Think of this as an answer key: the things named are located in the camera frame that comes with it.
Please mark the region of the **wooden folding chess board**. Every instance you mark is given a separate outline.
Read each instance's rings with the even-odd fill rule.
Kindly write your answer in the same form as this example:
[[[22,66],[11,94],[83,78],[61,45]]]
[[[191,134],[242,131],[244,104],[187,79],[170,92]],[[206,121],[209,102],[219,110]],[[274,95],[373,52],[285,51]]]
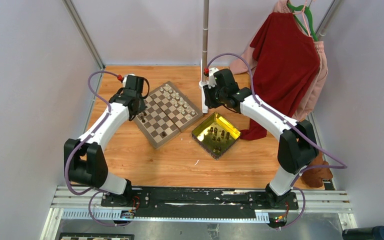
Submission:
[[[133,121],[155,149],[185,132],[204,116],[201,109],[171,81],[152,90],[144,102],[147,116],[142,112]],[[162,132],[166,133],[165,137],[161,136]]]

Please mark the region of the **gold metal tray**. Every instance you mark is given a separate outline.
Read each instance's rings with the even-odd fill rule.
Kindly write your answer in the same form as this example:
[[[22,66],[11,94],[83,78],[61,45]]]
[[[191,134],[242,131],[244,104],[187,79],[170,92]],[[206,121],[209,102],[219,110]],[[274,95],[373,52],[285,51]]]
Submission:
[[[220,159],[239,139],[241,132],[218,112],[214,112],[191,132],[214,160]]]

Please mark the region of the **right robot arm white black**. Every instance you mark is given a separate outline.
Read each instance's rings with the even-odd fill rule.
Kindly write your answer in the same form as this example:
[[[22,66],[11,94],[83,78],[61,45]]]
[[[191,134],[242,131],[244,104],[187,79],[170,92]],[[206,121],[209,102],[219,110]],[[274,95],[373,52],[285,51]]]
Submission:
[[[278,209],[291,195],[300,172],[319,154],[312,124],[281,114],[248,87],[239,88],[233,73],[227,68],[205,68],[203,74],[208,80],[202,85],[201,92],[209,109],[225,106],[249,117],[277,139],[280,167],[265,187],[262,200],[270,208]]]

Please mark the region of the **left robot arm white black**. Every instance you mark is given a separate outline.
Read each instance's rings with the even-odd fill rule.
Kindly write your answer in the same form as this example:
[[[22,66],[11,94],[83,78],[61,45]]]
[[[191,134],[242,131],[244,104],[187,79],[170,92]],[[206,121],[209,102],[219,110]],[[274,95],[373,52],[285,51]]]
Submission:
[[[122,87],[106,100],[95,90],[91,92],[106,104],[106,109],[90,129],[78,138],[69,138],[63,145],[64,180],[69,191],[77,196],[96,189],[122,207],[135,200],[130,180],[109,171],[104,151],[119,127],[132,121],[146,109],[143,93],[149,81],[128,74],[115,77]]]

